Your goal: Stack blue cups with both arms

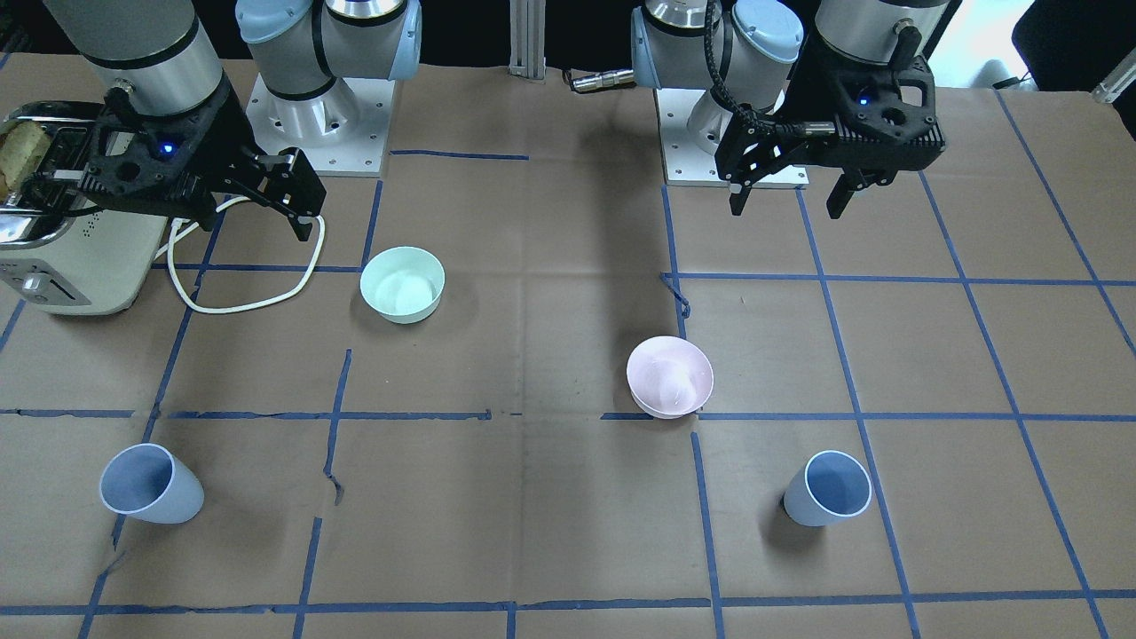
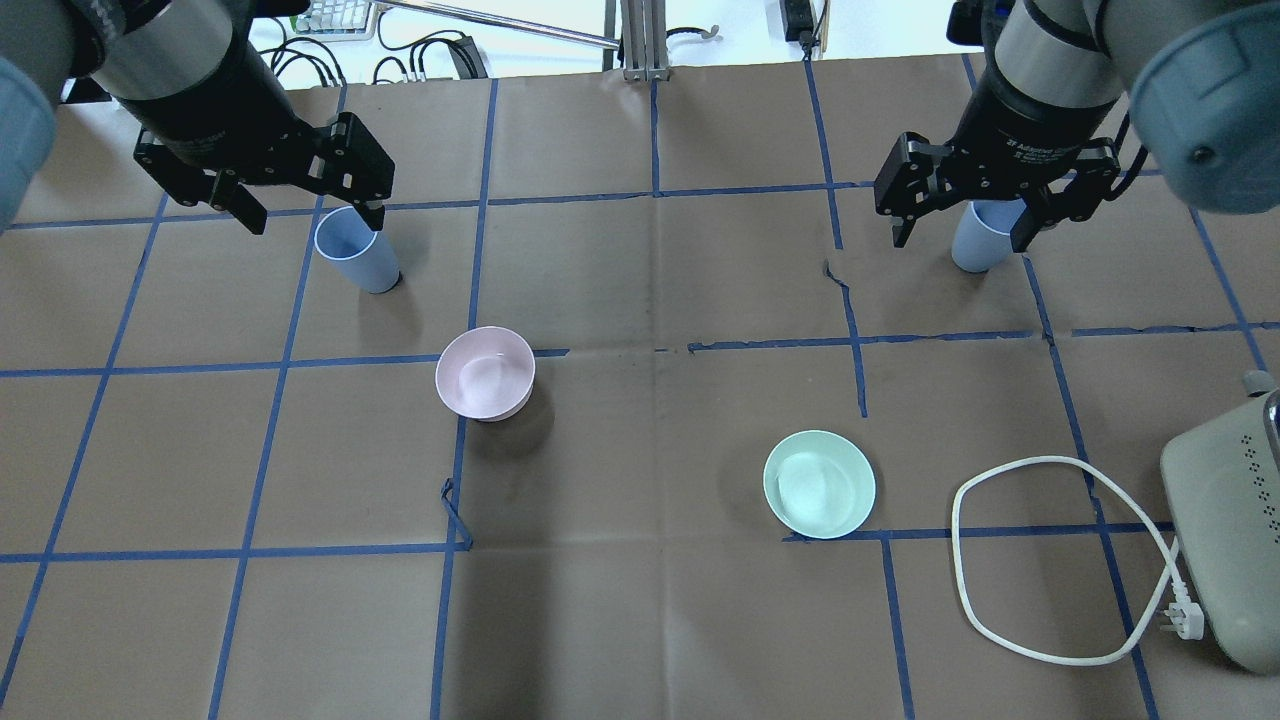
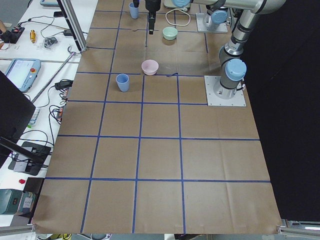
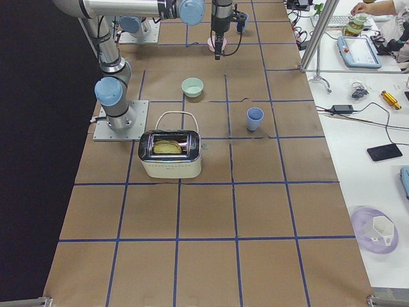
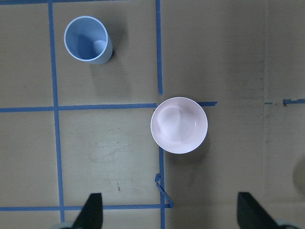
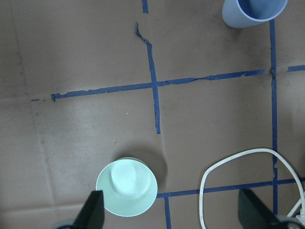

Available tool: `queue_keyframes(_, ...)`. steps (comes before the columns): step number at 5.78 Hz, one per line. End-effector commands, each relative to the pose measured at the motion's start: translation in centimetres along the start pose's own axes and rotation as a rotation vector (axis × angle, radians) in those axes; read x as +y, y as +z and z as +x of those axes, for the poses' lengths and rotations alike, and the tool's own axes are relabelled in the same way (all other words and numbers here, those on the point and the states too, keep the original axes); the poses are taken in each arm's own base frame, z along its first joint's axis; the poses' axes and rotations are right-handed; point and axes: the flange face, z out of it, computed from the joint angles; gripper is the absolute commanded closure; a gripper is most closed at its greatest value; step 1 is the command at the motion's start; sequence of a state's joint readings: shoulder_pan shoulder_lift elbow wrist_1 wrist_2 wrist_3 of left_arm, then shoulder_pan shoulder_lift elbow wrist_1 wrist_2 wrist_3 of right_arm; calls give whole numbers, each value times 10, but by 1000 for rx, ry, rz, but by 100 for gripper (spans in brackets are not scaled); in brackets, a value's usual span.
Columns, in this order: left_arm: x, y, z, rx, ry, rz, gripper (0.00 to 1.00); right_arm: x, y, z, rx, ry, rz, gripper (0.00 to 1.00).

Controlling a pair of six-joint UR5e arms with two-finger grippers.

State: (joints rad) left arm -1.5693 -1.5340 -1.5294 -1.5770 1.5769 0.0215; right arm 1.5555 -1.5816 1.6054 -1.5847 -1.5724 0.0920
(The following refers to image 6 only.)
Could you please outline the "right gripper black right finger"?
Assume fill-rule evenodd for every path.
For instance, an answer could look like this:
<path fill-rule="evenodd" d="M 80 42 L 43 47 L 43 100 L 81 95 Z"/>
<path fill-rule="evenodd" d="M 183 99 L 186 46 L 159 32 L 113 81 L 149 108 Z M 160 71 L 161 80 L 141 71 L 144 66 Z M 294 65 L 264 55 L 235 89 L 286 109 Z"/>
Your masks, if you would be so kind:
<path fill-rule="evenodd" d="M 250 189 L 239 191 L 238 219 L 244 229 L 275 229 L 281 223 Z"/>

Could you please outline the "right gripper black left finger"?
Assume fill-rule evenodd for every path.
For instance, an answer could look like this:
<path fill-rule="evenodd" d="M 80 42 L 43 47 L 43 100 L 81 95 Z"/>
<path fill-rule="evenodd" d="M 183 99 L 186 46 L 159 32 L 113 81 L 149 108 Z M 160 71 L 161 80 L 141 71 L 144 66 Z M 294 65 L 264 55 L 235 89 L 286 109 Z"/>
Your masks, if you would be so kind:
<path fill-rule="evenodd" d="M 102 229 L 104 219 L 103 192 L 92 191 L 72 226 L 77 229 Z"/>

